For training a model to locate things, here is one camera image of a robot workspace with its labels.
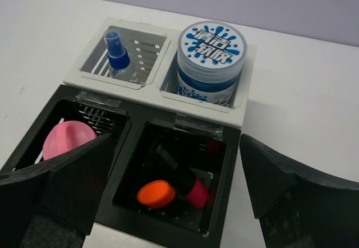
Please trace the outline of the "pink capped black highlighter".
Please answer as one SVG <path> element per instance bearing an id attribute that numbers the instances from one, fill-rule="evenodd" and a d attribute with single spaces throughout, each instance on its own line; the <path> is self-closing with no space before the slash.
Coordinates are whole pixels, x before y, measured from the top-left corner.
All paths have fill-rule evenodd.
<path id="1" fill-rule="evenodd" d="M 162 144 L 155 143 L 149 151 L 151 159 L 160 168 L 170 183 L 194 207 L 202 209 L 209 199 L 209 191 L 190 168 L 180 163 Z"/>

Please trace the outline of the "pink capped tube of clips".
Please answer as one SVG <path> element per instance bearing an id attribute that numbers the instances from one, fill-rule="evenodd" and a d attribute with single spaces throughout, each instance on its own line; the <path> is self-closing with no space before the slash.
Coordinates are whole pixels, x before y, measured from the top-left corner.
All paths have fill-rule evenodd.
<path id="1" fill-rule="evenodd" d="M 45 138 L 42 151 L 35 160 L 48 160 L 71 151 L 97 137 L 95 131 L 80 121 L 63 121 L 55 125 Z"/>

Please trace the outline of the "orange capped black highlighter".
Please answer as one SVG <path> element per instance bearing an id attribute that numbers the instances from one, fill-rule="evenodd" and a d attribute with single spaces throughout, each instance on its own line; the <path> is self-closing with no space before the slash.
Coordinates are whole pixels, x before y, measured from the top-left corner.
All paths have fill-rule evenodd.
<path id="1" fill-rule="evenodd" d="M 137 193 L 140 204 L 160 209 L 170 204 L 176 197 L 175 189 L 164 180 L 156 180 L 143 186 Z"/>

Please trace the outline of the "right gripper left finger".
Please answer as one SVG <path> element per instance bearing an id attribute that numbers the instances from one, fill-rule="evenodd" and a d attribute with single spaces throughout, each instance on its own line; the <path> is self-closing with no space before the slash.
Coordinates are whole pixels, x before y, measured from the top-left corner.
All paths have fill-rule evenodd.
<path id="1" fill-rule="evenodd" d="M 105 134 L 57 157 L 1 175 L 1 247 L 82 247 L 114 153 Z"/>

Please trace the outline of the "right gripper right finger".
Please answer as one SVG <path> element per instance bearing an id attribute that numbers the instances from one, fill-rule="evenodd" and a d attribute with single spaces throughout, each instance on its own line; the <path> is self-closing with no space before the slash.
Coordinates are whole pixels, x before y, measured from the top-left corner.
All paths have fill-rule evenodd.
<path id="1" fill-rule="evenodd" d="M 266 247 L 358 247 L 358 182 L 309 167 L 246 134 L 240 153 Z"/>

